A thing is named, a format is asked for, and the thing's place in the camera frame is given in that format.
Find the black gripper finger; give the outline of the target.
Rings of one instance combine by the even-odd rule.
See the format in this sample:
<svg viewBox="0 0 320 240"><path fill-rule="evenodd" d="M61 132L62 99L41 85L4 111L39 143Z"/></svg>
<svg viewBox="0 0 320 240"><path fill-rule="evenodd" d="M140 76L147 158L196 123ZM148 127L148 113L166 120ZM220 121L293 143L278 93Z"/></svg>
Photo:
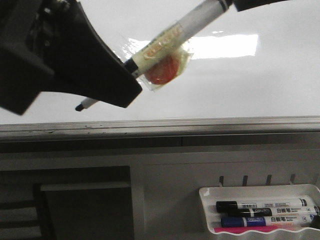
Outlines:
<svg viewBox="0 0 320 240"><path fill-rule="evenodd" d="M277 2L277 0L233 0L233 4L238 12L272 4L275 2Z"/></svg>
<svg viewBox="0 0 320 240"><path fill-rule="evenodd" d="M78 0L0 3L0 106L22 115L42 92L126 108L142 91Z"/></svg>

